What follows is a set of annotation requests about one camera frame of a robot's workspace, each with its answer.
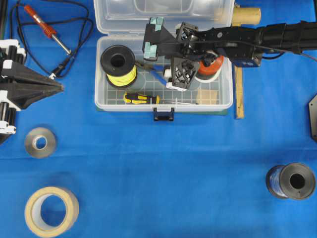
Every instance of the metal ring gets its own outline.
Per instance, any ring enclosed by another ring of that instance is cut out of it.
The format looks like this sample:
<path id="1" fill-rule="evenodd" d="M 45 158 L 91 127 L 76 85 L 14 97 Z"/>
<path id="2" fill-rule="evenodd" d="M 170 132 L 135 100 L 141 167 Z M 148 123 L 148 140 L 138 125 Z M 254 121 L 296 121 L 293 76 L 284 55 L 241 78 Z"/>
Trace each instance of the metal ring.
<path id="1" fill-rule="evenodd" d="M 44 138 L 46 141 L 43 148 L 37 147 L 37 141 Z M 56 149 L 56 138 L 54 134 L 43 127 L 31 130 L 24 141 L 25 150 L 34 158 L 41 159 L 51 155 Z"/>

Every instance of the plastic storage box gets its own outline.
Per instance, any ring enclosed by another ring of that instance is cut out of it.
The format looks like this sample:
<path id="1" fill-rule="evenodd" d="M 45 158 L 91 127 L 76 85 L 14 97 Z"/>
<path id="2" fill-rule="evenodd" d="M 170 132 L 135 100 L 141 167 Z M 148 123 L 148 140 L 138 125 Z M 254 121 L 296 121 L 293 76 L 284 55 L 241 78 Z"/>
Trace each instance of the plastic storage box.
<path id="1" fill-rule="evenodd" d="M 221 74 L 211 83 L 194 80 L 190 90 L 179 92 L 164 88 L 148 72 L 138 68 L 136 82 L 128 88 L 117 89 L 108 84 L 100 65 L 103 51 L 112 45 L 130 48 L 137 60 L 143 59 L 142 44 L 146 24 L 151 17 L 164 17 L 164 27 L 176 34 L 176 26 L 185 21 L 208 30 L 231 24 L 234 0 L 94 0 L 97 28 L 108 36 L 101 37 L 97 44 L 95 103 L 104 111 L 150 112 L 219 112 L 233 103 L 232 67 L 225 59 Z M 169 64 L 163 57 L 155 64 Z M 138 92 L 149 96 L 160 96 L 174 104 L 125 104 L 125 92 Z M 177 102 L 193 103 L 182 105 Z"/>

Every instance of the wire spool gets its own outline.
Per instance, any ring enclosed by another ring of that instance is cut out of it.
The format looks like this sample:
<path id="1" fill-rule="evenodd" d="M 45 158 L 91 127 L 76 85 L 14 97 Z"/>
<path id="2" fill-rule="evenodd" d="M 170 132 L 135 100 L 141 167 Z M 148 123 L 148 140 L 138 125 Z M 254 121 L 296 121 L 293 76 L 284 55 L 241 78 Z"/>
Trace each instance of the wire spool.
<path id="1" fill-rule="evenodd" d="M 280 199 L 304 200 L 315 190 L 313 171 L 304 164 L 278 165 L 266 174 L 266 186 L 270 193 Z"/>
<path id="2" fill-rule="evenodd" d="M 201 83 L 211 83 L 215 81 L 221 72 L 224 56 L 219 56 L 210 66 L 205 67 L 203 61 L 200 61 L 200 68 L 196 74 L 196 80 Z"/>
<path id="3" fill-rule="evenodd" d="M 133 52 L 122 45 L 107 48 L 100 59 L 108 83 L 115 88 L 131 86 L 137 79 Z"/>

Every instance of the roll of masking tape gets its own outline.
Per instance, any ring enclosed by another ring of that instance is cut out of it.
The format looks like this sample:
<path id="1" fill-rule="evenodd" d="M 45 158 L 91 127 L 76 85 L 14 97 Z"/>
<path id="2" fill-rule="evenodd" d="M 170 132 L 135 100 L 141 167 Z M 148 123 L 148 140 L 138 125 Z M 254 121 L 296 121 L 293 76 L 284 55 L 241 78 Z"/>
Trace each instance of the roll of masking tape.
<path id="1" fill-rule="evenodd" d="M 59 197 L 65 204 L 66 215 L 62 223 L 57 227 L 46 224 L 41 216 L 41 206 L 50 196 Z M 45 187 L 36 191 L 25 206 L 25 222 L 29 229 L 39 237 L 52 238 L 69 230 L 79 214 L 79 204 L 75 195 L 60 187 Z"/>

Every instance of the screwdriver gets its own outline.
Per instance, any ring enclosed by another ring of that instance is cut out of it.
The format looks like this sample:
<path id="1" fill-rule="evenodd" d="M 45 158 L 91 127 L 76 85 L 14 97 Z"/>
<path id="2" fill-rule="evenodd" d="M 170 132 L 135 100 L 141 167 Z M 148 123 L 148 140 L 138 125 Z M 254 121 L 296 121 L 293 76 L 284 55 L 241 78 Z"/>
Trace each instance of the screwdriver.
<path id="1" fill-rule="evenodd" d="M 44 34 L 48 38 L 53 38 L 62 48 L 67 52 L 68 55 L 71 54 L 71 50 L 57 37 L 56 30 L 47 25 L 35 12 L 35 10 L 30 5 L 25 5 L 24 10 L 33 18 L 33 20 L 43 29 Z"/>
<path id="2" fill-rule="evenodd" d="M 139 93 L 125 93 L 123 95 L 123 100 L 127 104 L 159 104 L 160 102 L 171 104 L 175 103 L 174 101 L 161 100 L 159 96 L 151 97 Z M 183 105 L 194 105 L 193 103 L 177 103 Z"/>

